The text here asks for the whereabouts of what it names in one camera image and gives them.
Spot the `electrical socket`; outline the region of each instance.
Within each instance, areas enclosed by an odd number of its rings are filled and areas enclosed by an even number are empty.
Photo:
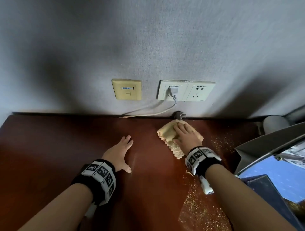
[[[188,87],[188,81],[181,80],[161,80],[160,87],[158,92],[158,100],[170,100],[173,101],[173,98],[169,94],[169,86],[177,86],[178,94],[177,101],[181,101],[184,97],[184,93]]]
[[[190,81],[183,101],[205,101],[216,84],[214,82]]]

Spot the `person's left arm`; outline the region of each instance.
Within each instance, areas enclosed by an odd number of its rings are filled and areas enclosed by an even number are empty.
[[[131,172],[124,157],[132,146],[128,135],[108,149],[102,159],[109,161],[115,171]],[[75,183],[58,195],[46,207],[33,216],[19,231],[75,231],[93,201],[93,193],[85,184]]]

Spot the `folded cloth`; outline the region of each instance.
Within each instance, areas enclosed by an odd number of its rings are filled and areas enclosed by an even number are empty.
[[[180,159],[181,157],[184,156],[184,153],[182,152],[182,150],[179,148],[178,145],[176,145],[173,142],[173,138],[179,138],[177,132],[174,130],[173,126],[177,123],[182,123],[182,124],[186,124],[187,122],[183,121],[183,120],[173,120],[170,121],[169,123],[167,123],[166,125],[164,125],[163,127],[161,127],[158,131],[157,134],[158,136],[166,143],[166,145],[170,148],[170,150],[173,152],[174,156],[177,159]],[[192,126],[191,126],[192,130],[194,131],[195,135],[197,136],[197,138],[202,141],[203,137],[202,135],[200,135]]]

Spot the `hand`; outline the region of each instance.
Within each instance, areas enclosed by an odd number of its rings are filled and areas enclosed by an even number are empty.
[[[173,142],[181,148],[185,155],[187,155],[192,148],[202,146],[201,141],[192,131],[190,125],[178,123],[178,126],[174,125],[174,129],[179,135],[179,138],[173,139]]]
[[[124,169],[126,172],[131,173],[131,168],[125,163],[124,157],[127,150],[132,146],[133,140],[130,140],[130,135],[126,138],[122,137],[121,141],[109,148],[103,155],[102,159],[107,160],[114,165],[115,171]]]

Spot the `cable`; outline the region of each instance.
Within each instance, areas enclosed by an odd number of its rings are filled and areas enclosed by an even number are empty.
[[[120,117],[120,118],[130,118],[130,117],[136,117],[136,116],[155,116],[155,115],[162,114],[162,113],[167,112],[168,110],[172,109],[172,108],[173,108],[174,106],[176,106],[176,104],[177,104],[178,87],[176,87],[176,86],[170,86],[168,89],[169,89],[169,92],[170,92],[171,97],[172,97],[172,98],[174,99],[174,101],[175,101],[175,104],[174,104],[173,106],[171,106],[170,108],[165,109],[164,111],[161,111],[161,112],[158,112],[158,113],[141,114],[141,115],[126,115],[126,116],[123,116],[123,117]]]

